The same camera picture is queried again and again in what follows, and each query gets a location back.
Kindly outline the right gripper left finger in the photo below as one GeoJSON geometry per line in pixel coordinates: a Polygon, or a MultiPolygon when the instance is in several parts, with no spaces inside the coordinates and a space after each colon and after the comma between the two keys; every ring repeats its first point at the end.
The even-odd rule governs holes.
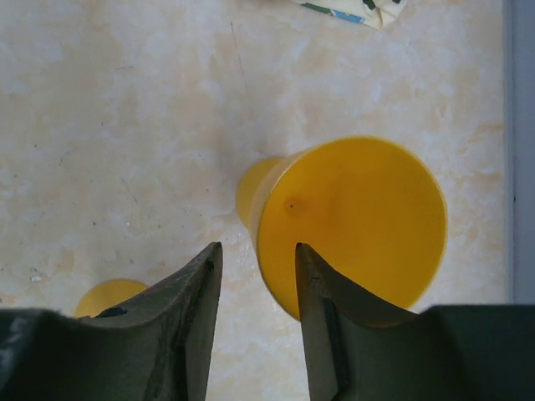
{"type": "Polygon", "coordinates": [[[222,283],[213,242],[95,317],[1,312],[4,400],[203,400],[222,283]]]}

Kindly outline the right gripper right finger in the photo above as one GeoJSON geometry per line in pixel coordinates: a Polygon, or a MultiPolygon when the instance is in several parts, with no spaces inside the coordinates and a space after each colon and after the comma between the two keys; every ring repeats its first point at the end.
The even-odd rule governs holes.
{"type": "Polygon", "coordinates": [[[413,313],[296,247],[313,400],[531,400],[534,308],[439,305],[413,313]]]}

